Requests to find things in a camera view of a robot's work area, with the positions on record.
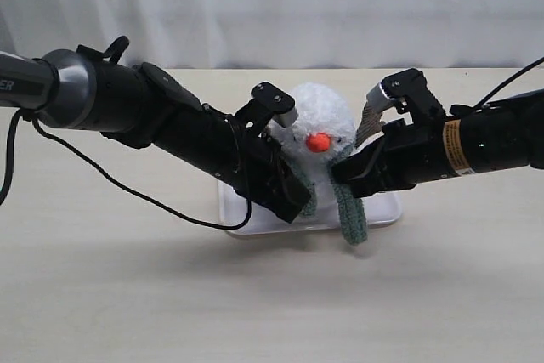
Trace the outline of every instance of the white backdrop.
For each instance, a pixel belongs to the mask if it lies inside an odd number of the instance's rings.
[[[544,0],[0,0],[0,49],[33,57],[126,34],[165,67],[517,66]]]

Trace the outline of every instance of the snowman plush toy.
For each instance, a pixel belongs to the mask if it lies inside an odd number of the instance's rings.
[[[312,198],[298,218],[319,222],[337,212],[346,242],[357,245],[367,239],[363,201],[349,187],[337,184],[331,169],[355,152],[357,128],[348,102],[324,84],[306,82],[289,93],[295,99],[298,118],[283,128],[270,122],[267,132],[281,145],[282,155]]]

